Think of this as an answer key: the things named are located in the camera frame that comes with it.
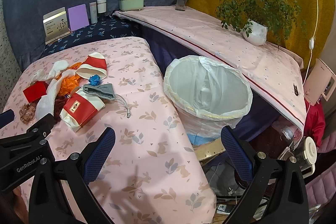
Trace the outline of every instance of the garbage bag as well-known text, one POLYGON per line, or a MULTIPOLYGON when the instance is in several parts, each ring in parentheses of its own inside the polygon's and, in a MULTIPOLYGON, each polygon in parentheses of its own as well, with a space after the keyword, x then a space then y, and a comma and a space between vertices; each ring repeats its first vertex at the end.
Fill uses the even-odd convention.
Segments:
POLYGON ((173 60, 164 77, 164 92, 173 101, 193 144, 220 137, 226 125, 235 128, 252 104, 252 91, 244 75, 204 56, 173 60))

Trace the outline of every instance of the white ceramic pot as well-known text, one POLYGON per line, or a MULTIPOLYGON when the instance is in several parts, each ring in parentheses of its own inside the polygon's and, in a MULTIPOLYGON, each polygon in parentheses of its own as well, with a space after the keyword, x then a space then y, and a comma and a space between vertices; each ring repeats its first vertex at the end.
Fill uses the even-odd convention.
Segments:
POLYGON ((252 26, 250 25, 250 28, 252 29, 252 33, 249 34, 249 37, 247 37, 246 33, 243 31, 243 37, 247 42, 250 42, 253 45, 260 46, 263 45, 266 42, 266 35, 268 28, 260 25, 259 23, 256 23, 253 20, 250 20, 252 23, 252 26))

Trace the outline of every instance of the purple card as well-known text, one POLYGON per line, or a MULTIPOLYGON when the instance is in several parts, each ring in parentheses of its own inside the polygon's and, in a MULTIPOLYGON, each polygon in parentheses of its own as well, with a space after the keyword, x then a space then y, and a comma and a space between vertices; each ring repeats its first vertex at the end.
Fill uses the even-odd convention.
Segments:
POLYGON ((85 4, 69 8, 68 15, 72 32, 89 25, 85 4))

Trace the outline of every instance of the gray drawstring pouch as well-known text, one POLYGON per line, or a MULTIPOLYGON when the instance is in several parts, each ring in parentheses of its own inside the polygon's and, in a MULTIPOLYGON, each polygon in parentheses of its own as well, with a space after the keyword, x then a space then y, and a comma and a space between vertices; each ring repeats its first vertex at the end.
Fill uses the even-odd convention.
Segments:
POLYGON ((100 97, 100 98, 104 98, 104 99, 108 99, 108 100, 117 100, 117 101, 120 101, 124 106, 125 108, 127 109, 127 118, 129 118, 131 116, 131 112, 127 106, 127 102, 125 101, 125 99, 116 94, 114 92, 114 89, 113 89, 113 85, 111 83, 109 84, 104 84, 104 85, 97 85, 97 86, 92 86, 90 84, 85 84, 83 86, 83 91, 86 93, 86 94, 91 94, 91 95, 94 95, 94 96, 97 96, 97 97, 100 97))

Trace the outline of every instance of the pink appliance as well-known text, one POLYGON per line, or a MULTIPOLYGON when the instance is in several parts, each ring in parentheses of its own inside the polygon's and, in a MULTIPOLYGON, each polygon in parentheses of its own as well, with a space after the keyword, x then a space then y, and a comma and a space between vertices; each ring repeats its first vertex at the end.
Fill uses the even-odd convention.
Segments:
POLYGON ((316 64, 303 85, 305 99, 312 106, 321 96, 327 101, 335 88, 336 75, 321 59, 316 59, 316 64))

